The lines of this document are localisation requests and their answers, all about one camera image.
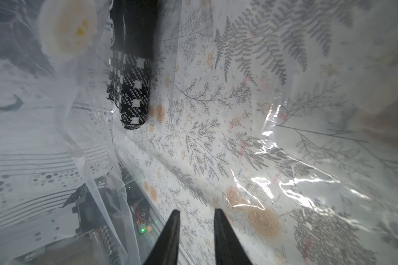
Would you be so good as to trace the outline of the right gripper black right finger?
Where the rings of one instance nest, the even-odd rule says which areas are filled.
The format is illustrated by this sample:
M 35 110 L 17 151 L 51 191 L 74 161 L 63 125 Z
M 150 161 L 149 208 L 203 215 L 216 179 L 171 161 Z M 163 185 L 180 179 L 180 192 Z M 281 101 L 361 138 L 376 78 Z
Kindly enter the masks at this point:
M 214 211 L 216 265 L 252 265 L 222 209 Z

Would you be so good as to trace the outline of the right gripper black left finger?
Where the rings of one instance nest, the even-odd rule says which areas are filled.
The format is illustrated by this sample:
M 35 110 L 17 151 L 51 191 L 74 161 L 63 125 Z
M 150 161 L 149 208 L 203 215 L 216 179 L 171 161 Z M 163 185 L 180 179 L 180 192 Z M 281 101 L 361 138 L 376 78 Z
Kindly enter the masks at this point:
M 173 210 L 143 265 L 177 265 L 180 238 L 180 211 Z

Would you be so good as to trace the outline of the beige fluffy scarf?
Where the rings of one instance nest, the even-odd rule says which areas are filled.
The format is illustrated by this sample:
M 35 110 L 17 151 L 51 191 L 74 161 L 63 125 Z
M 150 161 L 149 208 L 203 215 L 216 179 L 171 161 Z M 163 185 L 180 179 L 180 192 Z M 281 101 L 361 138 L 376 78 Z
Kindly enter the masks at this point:
M 356 114 L 348 126 L 354 132 L 398 150 L 398 100 L 376 113 L 362 111 Z

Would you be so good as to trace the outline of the black white patterned scarf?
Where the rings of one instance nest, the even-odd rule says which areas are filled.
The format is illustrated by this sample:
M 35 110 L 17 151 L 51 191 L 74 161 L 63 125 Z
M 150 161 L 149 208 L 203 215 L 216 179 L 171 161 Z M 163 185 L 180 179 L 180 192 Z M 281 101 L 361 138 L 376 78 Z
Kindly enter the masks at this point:
M 107 93 L 127 130 L 147 120 L 158 16 L 158 1 L 112 1 L 109 8 L 112 55 Z

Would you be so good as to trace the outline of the white vacuum bag valve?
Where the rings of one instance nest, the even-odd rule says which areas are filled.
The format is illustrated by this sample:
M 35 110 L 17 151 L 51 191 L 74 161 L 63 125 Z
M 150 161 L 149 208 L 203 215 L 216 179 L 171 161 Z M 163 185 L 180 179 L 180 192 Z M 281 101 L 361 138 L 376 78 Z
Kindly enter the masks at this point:
M 65 62 L 83 54 L 97 33 L 95 1 L 44 1 L 39 13 L 43 53 Z

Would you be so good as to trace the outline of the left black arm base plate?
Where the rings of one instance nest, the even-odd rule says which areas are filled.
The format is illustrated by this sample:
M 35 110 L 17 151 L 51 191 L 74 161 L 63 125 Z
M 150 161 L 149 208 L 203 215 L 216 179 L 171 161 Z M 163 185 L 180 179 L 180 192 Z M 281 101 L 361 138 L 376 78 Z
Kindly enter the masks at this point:
M 122 236 L 129 220 L 139 235 L 148 227 L 150 204 L 133 176 L 123 167 L 116 170 L 112 166 L 101 176 L 87 176 L 62 207 L 66 206 L 71 206 L 72 213 L 78 216 L 76 232 L 79 234 L 106 229 Z

